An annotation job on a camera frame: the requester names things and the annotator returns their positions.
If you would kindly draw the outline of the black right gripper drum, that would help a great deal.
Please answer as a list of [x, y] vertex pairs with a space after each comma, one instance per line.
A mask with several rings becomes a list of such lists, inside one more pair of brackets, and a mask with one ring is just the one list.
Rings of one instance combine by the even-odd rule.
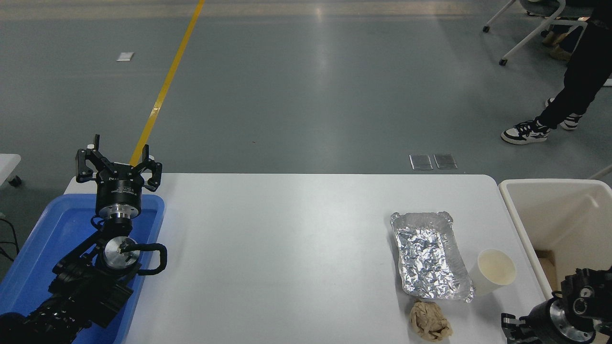
[[553, 326], [549, 309], [556, 299], [549, 299], [546, 302], [535, 306], [528, 315], [526, 323], [531, 327], [533, 336], [537, 337], [540, 344], [556, 344], [555, 328]]

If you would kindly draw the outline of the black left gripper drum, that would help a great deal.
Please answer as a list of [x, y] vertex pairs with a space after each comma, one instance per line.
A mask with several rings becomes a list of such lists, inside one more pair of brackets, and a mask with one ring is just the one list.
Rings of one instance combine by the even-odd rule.
[[130, 174], [131, 167], [128, 165], [120, 164], [114, 169], [118, 172], [117, 176], [112, 176], [107, 169], [99, 171], [96, 176], [96, 211], [114, 204], [129, 205], [140, 211], [144, 178], [134, 172]]

